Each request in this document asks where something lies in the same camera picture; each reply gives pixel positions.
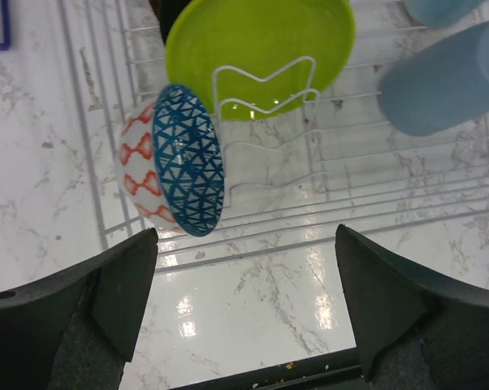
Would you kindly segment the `white wire dish rack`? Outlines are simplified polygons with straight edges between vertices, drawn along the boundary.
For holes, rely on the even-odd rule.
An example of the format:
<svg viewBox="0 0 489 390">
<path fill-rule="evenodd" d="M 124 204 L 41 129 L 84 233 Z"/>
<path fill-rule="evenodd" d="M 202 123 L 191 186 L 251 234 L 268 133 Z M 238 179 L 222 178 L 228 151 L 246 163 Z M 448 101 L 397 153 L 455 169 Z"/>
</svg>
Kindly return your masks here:
<svg viewBox="0 0 489 390">
<path fill-rule="evenodd" d="M 60 1 L 76 95 L 93 234 L 108 249 L 149 221 L 115 181 L 114 156 L 130 110 L 167 83 L 164 47 L 145 1 Z M 287 114 L 218 119 L 225 163 L 222 218 L 208 236 L 160 232 L 158 269 L 240 259 L 333 255 L 347 225 L 443 273 L 464 275 L 489 228 L 489 113 L 427 137 L 394 129 L 379 82 L 401 59 L 489 21 L 489 3 L 450 28 L 412 20 L 400 1 L 355 1 L 357 37 L 337 80 Z"/>
</svg>

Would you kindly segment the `light blue plastic cup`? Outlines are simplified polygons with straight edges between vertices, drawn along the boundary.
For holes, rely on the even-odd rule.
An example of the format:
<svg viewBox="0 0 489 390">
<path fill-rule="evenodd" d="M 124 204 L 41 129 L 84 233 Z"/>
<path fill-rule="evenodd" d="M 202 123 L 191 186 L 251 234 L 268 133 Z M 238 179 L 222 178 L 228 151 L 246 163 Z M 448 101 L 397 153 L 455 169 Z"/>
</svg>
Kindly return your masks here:
<svg viewBox="0 0 489 390">
<path fill-rule="evenodd" d="M 489 112 L 489 21 L 400 61 L 382 78 L 379 105 L 388 122 L 428 137 Z"/>
</svg>

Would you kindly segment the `blue triangle patterned bowl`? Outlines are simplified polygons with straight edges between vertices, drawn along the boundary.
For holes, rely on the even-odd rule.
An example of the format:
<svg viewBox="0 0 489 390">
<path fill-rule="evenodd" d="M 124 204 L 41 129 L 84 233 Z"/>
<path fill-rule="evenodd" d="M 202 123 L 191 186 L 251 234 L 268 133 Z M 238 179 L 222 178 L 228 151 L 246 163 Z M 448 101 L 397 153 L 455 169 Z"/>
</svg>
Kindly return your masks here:
<svg viewBox="0 0 489 390">
<path fill-rule="evenodd" d="M 115 155 L 120 189 L 156 228 L 203 237 L 223 210 L 219 140 L 201 99 L 169 84 L 129 114 Z"/>
</svg>

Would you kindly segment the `light blue ceramic mug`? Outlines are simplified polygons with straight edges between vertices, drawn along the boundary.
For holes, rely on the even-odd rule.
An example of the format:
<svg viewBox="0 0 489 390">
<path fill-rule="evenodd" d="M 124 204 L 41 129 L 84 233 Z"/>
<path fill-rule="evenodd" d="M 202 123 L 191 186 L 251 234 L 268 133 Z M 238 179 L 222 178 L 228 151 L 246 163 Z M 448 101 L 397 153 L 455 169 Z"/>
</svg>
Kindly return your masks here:
<svg viewBox="0 0 489 390">
<path fill-rule="evenodd" d="M 449 27 L 480 7 L 485 0 L 405 0 L 409 15 L 430 28 Z"/>
</svg>

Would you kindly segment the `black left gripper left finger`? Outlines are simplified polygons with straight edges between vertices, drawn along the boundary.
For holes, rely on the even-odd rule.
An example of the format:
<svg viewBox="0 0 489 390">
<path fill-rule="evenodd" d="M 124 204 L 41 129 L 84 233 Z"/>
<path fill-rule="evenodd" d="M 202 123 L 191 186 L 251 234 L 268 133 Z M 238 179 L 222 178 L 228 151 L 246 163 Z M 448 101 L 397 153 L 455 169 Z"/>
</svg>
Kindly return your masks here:
<svg viewBox="0 0 489 390">
<path fill-rule="evenodd" d="M 0 389 L 117 389 L 134 355 L 158 256 L 148 228 L 0 292 Z"/>
</svg>

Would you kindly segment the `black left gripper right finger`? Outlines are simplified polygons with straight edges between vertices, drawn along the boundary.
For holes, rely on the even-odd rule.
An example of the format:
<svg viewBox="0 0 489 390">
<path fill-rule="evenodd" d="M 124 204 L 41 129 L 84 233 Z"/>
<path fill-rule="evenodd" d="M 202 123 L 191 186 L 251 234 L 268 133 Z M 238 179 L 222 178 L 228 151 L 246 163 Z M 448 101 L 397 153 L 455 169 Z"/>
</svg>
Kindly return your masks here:
<svg viewBox="0 0 489 390">
<path fill-rule="evenodd" d="M 489 290 L 339 225 L 335 254 L 373 389 L 489 389 Z"/>
</svg>

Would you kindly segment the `lime green plate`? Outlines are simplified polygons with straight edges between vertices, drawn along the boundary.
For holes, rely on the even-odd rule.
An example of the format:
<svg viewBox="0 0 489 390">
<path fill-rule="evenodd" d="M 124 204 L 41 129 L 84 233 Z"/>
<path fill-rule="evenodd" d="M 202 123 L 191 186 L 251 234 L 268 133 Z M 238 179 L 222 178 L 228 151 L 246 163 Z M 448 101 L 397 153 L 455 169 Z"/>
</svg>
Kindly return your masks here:
<svg viewBox="0 0 489 390">
<path fill-rule="evenodd" d="M 347 1 L 191 1 L 165 44 L 171 83 L 188 86 L 209 112 L 265 119 L 300 107 L 300 92 L 323 92 L 353 50 Z"/>
</svg>

